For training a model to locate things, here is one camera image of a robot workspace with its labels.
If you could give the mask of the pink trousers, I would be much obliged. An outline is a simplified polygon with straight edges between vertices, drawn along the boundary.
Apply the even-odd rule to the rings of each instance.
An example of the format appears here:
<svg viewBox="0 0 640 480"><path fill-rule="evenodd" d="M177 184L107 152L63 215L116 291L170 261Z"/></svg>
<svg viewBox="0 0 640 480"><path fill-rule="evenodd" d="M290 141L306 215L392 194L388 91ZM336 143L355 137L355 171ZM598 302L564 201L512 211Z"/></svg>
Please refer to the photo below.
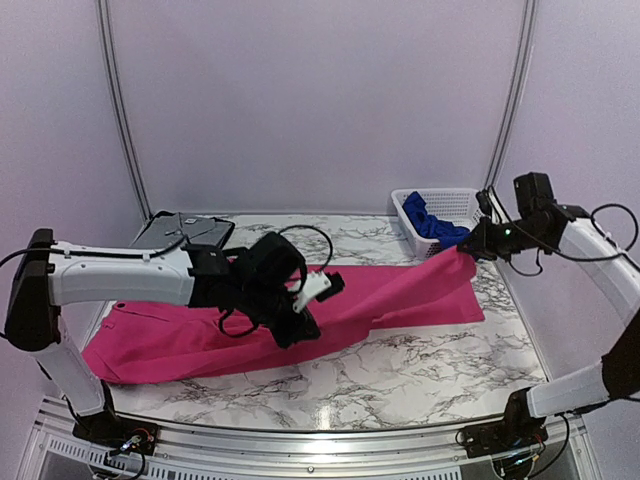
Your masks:
<svg viewBox="0 0 640 480"><path fill-rule="evenodd" d="M345 266L344 290L310 311L316 340L279 348L261 328L245 337L245 316L217 327L215 309L159 303L113 305L82 353L92 373L112 384L157 384L284 367L346 349L371 331L481 322L471 280L474 259L450 248L413 267Z"/></svg>

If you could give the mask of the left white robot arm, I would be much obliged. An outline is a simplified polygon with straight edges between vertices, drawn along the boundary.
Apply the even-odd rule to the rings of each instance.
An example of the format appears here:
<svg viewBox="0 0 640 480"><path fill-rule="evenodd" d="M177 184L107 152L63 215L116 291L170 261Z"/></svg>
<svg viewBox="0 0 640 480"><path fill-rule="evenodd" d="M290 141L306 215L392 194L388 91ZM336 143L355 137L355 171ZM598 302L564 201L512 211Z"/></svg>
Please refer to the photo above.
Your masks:
<svg viewBox="0 0 640 480"><path fill-rule="evenodd" d="M91 373L61 318L63 306L95 301L165 303L215 308L245 315L252 329L266 328L286 349L315 340L312 301L340 293L340 274L311 270L281 233L269 232L251 247L222 249L182 237L162 249L105 249L56 241L50 229L2 259L18 260L4 330L15 348L29 353L66 396L72 412L106 445L125 438L108 387Z"/></svg>

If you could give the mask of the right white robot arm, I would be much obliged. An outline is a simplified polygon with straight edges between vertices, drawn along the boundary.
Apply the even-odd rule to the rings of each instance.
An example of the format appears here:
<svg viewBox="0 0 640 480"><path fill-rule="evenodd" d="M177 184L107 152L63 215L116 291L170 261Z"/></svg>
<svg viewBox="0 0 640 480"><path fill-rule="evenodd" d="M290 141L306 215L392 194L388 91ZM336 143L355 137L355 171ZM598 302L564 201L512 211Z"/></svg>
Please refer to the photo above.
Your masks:
<svg viewBox="0 0 640 480"><path fill-rule="evenodd" d="M597 223L595 214L556 200L544 173L514 182L519 216L512 218L492 187L476 200L482 213L459 251L510 262L529 250L577 265L624 323L614 345L592 365L510 395L495 438L515 448L549 416L583 413L614 401L639 399L639 264Z"/></svg>

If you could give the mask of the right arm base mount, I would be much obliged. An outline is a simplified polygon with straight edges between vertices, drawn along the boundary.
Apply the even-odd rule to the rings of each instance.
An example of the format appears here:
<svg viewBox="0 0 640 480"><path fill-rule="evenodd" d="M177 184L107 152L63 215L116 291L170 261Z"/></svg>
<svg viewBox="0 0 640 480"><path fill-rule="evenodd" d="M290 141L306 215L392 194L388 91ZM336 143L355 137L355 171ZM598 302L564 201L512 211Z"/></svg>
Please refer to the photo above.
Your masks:
<svg viewBox="0 0 640 480"><path fill-rule="evenodd" d="M537 445L548 439L546 418L505 414L501 419L468 425L458 431L457 442L469 458L496 455Z"/></svg>

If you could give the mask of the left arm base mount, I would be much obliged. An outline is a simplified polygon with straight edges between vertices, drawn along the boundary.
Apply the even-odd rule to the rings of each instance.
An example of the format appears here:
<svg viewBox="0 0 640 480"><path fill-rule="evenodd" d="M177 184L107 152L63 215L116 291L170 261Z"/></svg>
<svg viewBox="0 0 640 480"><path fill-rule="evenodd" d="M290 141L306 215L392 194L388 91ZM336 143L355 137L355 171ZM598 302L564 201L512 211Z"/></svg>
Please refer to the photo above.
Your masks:
<svg viewBox="0 0 640 480"><path fill-rule="evenodd" d="M74 414L73 436L117 453L152 455L155 450L159 426L155 423L121 417L111 411L95 415Z"/></svg>

